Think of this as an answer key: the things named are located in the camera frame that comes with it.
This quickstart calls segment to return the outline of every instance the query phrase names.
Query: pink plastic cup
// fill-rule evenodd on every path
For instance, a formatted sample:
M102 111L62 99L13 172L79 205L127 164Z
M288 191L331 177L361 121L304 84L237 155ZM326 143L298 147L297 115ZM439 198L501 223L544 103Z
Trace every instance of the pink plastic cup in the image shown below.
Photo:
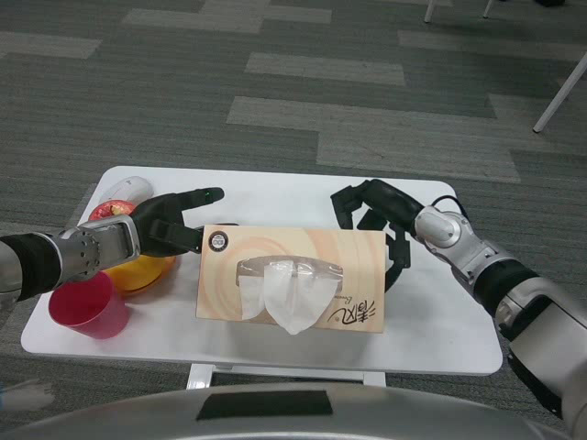
M94 339L116 336L128 322L128 308L103 272L88 281L68 282L54 291L49 315L57 324Z

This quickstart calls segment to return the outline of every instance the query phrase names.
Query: floor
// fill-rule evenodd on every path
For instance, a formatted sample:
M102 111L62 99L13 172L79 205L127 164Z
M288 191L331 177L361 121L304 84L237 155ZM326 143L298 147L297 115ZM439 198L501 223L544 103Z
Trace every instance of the floor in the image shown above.
M484 20L482 0L438 0L429 25L425 3L5 0L0 234L74 224L121 164L437 179L478 233L587 301L587 81L531 131L587 50L587 2L496 2ZM187 365L24 353L34 302L0 316L0 381L55 400L0 429L185 386ZM387 383L562 426L505 364Z

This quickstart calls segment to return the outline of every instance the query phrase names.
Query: white mouse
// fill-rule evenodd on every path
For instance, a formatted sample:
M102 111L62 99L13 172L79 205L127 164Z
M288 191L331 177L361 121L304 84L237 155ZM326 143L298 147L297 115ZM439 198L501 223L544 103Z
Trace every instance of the white mouse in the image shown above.
M153 186L139 176L123 179L102 194L100 204L108 200L126 200L134 205L140 204L153 196Z

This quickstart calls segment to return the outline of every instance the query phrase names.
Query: tissue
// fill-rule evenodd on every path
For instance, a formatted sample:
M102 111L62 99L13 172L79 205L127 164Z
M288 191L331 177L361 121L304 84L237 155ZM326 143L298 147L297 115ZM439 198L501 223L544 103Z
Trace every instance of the tissue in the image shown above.
M321 264L272 261L261 276L238 276L242 319L251 319L263 309L290 335L316 323L342 283L341 275Z

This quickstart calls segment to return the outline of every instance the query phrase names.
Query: white pole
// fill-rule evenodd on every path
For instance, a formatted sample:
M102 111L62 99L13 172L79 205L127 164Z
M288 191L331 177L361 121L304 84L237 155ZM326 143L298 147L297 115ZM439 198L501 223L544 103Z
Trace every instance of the white pole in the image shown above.
M493 6L493 0L489 0L489 2L487 2L487 6L485 7L485 12L483 12L483 18L487 18L489 16L489 10L492 8Z
M540 133L542 131L544 126L548 123L550 118L554 115L554 113L559 108L559 105L562 104L562 102L565 100L565 98L567 97L569 92L572 90L574 85L582 77L582 75L585 73L586 70L587 70L587 52L585 52L585 55L583 55L583 58L581 59L581 61L579 61L579 64L577 64L577 67L575 67L575 70L572 71L572 73L569 75L569 78L567 78L567 81L565 81L565 83L562 84L562 87L560 87L559 92L554 97L552 102L548 105L547 109L544 111L544 114L542 114L540 119L538 119L538 122L536 122L536 125L534 126L535 133Z
M430 0L428 2L428 9L426 10L426 15L424 16L424 22L430 23L430 18L432 18L432 11L434 11L434 3L437 0Z

